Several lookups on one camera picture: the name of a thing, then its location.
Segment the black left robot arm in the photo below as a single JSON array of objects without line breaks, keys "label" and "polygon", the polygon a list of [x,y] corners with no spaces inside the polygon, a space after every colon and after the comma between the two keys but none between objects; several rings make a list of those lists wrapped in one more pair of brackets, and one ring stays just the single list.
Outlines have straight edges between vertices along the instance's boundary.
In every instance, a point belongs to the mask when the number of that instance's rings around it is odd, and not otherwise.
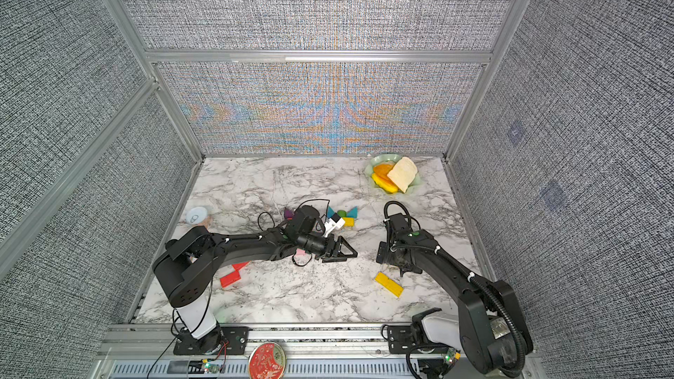
[{"label": "black left robot arm", "polygon": [[251,261],[280,261],[298,250],[324,263],[344,262],[358,252],[335,230],[344,225],[337,215],[323,217],[310,205],[301,205],[290,219],[257,233],[212,233],[194,226],[165,245],[152,270],[170,306],[184,327],[177,340],[196,340],[213,348],[219,343],[219,323],[211,310],[212,281],[223,265]]}]

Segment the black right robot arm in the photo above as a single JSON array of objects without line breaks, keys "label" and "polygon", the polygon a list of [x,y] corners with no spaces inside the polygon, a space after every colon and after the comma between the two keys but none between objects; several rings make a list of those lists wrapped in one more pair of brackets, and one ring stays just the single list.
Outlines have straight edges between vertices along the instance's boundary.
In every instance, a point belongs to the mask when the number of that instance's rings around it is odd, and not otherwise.
[{"label": "black right robot arm", "polygon": [[398,268],[400,275],[428,274],[449,294],[458,312],[455,327],[428,324],[439,308],[412,317],[403,336],[408,347],[400,351],[407,366],[412,366],[415,352],[452,348],[482,374],[498,370],[506,377],[518,377],[534,345],[514,289],[463,265],[421,228],[402,203],[387,202],[383,213],[386,240],[379,244],[377,262]]}]

